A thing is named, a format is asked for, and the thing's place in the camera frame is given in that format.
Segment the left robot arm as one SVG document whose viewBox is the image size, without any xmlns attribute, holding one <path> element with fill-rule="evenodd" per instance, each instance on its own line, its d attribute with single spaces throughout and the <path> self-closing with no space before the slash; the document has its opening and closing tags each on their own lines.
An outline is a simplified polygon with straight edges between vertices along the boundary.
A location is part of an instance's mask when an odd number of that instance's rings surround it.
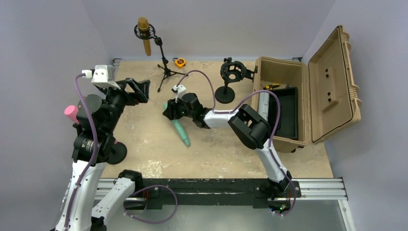
<svg viewBox="0 0 408 231">
<path fill-rule="evenodd" d="M 55 225 L 57 231 L 104 231 L 112 214 L 123 205 L 128 196 L 143 192 L 142 175 L 124 170 L 117 183 L 98 202 L 95 197 L 102 172 L 108 164 L 117 164 L 127 155 L 126 146 L 117 142 L 114 129 L 126 106 L 147 103 L 150 81 L 132 78 L 115 81 L 96 94 L 84 96 L 78 80 L 74 86 L 79 97 L 75 107 L 73 127 L 77 137 L 73 144 L 72 175 L 61 215 Z"/>
</svg>

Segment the pink microphone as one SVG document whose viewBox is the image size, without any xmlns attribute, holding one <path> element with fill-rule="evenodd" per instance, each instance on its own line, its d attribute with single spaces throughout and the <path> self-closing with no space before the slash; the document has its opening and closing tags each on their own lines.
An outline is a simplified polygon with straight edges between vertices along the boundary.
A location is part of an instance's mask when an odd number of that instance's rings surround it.
<svg viewBox="0 0 408 231">
<path fill-rule="evenodd" d="M 65 116 L 75 124 L 79 124 L 79 121 L 77 119 L 78 112 L 79 112 L 79 109 L 75 105 L 70 105 L 66 107 L 64 110 Z"/>
</svg>

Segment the mint green microphone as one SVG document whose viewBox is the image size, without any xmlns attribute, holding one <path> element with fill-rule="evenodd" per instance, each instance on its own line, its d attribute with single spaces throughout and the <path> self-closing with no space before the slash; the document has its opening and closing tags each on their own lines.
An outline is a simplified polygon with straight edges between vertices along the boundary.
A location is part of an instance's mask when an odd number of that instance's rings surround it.
<svg viewBox="0 0 408 231">
<path fill-rule="evenodd" d="M 182 126 L 182 124 L 180 123 L 179 119 L 175 119 L 175 120 L 171 120 L 176 132 L 178 133 L 180 139 L 183 141 L 183 143 L 187 146 L 190 147 L 191 142 L 190 139 L 184 129 L 184 127 Z"/>
</svg>

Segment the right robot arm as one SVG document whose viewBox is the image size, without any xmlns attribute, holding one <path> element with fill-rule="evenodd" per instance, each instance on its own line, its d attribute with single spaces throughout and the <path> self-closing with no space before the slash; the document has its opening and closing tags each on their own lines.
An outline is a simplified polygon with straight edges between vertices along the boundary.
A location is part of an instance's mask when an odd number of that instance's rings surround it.
<svg viewBox="0 0 408 231">
<path fill-rule="evenodd" d="M 179 99 L 168 100 L 163 115 L 169 120 L 188 117 L 199 128 L 232 129 L 246 148 L 257 153 L 266 171 L 266 183 L 259 190 L 271 198 L 283 194 L 297 198 L 293 178 L 273 146 L 273 127 L 250 105 L 243 103 L 232 110 L 212 110 L 204 107 L 196 94 L 187 93 Z"/>
</svg>

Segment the black round-base stand with shockmount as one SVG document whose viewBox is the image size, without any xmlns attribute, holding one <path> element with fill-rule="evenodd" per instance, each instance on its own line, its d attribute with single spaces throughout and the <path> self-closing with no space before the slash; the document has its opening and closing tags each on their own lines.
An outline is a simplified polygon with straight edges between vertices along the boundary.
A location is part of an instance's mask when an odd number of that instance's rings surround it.
<svg viewBox="0 0 408 231">
<path fill-rule="evenodd" d="M 235 99 L 234 90 L 229 87 L 229 84 L 240 82 L 244 78 L 254 81 L 255 74 L 258 71 L 258 66 L 255 66 L 254 71 L 248 69 L 240 61 L 232 61 L 231 57 L 224 58 L 224 63 L 220 68 L 220 75 L 224 80 L 224 85 L 217 88 L 215 91 L 215 99 L 222 104 L 231 103 Z"/>
</svg>

